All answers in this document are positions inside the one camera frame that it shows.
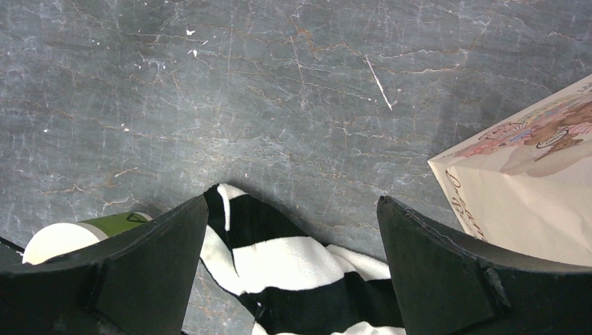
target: black and white striped fabric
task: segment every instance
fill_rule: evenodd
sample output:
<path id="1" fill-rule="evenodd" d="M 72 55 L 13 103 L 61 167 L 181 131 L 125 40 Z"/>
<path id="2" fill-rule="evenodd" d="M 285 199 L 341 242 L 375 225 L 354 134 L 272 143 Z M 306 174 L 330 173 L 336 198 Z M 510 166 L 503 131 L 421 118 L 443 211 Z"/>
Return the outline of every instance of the black and white striped fabric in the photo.
<path id="1" fill-rule="evenodd" d="M 201 259 L 255 317 L 253 335 L 404 335 L 388 266 L 307 236 L 238 188 L 205 193 Z"/>

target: paper bag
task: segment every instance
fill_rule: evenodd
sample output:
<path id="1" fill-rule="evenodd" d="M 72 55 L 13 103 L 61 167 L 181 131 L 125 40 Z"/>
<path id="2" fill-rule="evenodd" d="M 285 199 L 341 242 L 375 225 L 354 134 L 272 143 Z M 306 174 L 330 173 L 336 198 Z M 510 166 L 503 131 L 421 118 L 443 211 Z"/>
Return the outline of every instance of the paper bag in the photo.
<path id="1" fill-rule="evenodd" d="M 592 266 L 592 75 L 429 164 L 467 234 Z"/>

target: scratch on floor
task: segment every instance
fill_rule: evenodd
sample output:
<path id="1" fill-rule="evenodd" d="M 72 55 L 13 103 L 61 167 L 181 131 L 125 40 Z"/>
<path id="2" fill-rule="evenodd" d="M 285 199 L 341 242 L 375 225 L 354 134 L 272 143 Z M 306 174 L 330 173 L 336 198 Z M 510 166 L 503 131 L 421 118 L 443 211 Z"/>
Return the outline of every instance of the scratch on floor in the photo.
<path id="1" fill-rule="evenodd" d="M 117 178 L 117 177 L 121 176 L 121 175 L 122 175 L 122 174 L 124 174 L 124 173 L 132 172 L 132 171 L 134 171 L 134 170 L 137 170 L 137 169 L 138 169 L 138 167 L 135 167 L 135 168 L 133 168 L 133 169 L 130 169 L 130 170 L 125 170 L 125 171 L 123 171 L 123 172 L 120 172 L 120 173 L 116 174 L 116 175 L 115 175 L 115 176 L 113 176 L 113 177 L 114 177 L 114 178 Z"/>
<path id="2" fill-rule="evenodd" d="M 230 47 L 228 48 L 228 76 L 226 77 L 226 84 L 230 81 L 230 52 L 232 51 L 232 28 L 230 29 Z"/>
<path id="3" fill-rule="evenodd" d="M 300 73 L 300 81 L 302 82 L 303 91 L 302 91 L 302 102 L 300 103 L 300 105 L 301 105 L 305 99 L 306 86 L 304 85 L 304 76 L 302 75 L 300 61 L 298 60 L 298 54 L 296 54 L 296 47 L 294 46 L 294 39 L 292 38 L 292 36 L 290 36 L 290 40 L 292 41 L 292 49 L 294 49 L 294 57 L 296 57 L 296 64 L 298 65 L 298 72 Z"/>
<path id="4" fill-rule="evenodd" d="M 374 69 L 372 68 L 372 64 L 368 60 L 367 55 L 366 55 L 366 61 L 368 62 L 368 66 L 370 66 L 370 71 L 372 71 L 372 74 L 374 75 L 374 79 L 376 80 L 376 84 L 378 84 L 378 88 L 380 89 L 380 92 L 383 94 L 383 98 L 385 99 L 387 105 L 389 106 L 389 109 L 392 110 L 392 105 L 388 102 L 387 96 L 385 95 L 385 91 L 383 90 L 383 86 L 380 84 L 380 80 L 378 80 L 378 77 L 376 77 L 376 74 L 374 73 Z"/>
<path id="5" fill-rule="evenodd" d="M 339 173 L 337 174 L 337 178 L 335 179 L 335 182 L 333 183 L 333 191 L 331 192 L 331 196 L 329 197 L 329 201 L 327 202 L 327 206 L 325 206 L 325 210 L 323 211 L 323 215 L 320 217 L 321 224 L 325 221 L 325 214 L 327 213 L 327 210 L 329 209 L 329 205 L 331 204 L 331 201 L 333 201 L 333 195 L 335 195 L 335 190 L 337 189 L 337 182 L 339 181 L 339 178 L 341 178 L 341 171 L 343 171 L 343 164 L 345 162 L 346 162 L 346 155 L 343 155 L 343 160 L 341 161 L 341 167 L 339 168 Z"/>

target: paper cup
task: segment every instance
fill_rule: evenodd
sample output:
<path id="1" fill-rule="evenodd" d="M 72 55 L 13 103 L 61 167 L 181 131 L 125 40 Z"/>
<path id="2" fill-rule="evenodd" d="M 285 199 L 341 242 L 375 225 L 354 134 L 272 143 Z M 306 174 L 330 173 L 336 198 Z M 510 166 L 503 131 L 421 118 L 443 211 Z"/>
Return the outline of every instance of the paper cup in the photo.
<path id="1" fill-rule="evenodd" d="M 130 230 L 152 220 L 134 211 L 93 218 L 79 223 L 55 223 L 31 238 L 24 249 L 22 262 L 37 265 L 50 258 L 78 250 Z"/>

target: marble tile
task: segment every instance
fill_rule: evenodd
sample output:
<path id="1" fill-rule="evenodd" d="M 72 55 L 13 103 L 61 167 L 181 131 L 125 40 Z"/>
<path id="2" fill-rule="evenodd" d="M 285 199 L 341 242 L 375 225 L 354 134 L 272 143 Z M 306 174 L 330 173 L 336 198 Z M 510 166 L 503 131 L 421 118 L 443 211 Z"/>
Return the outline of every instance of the marble tile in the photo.
<path id="1" fill-rule="evenodd" d="M 459 229 L 427 159 L 590 74 L 591 17 L 575 0 L 2 1 L 0 236 L 155 216 L 228 181 L 384 259 L 378 197 Z M 184 329 L 251 323 L 200 267 Z"/>

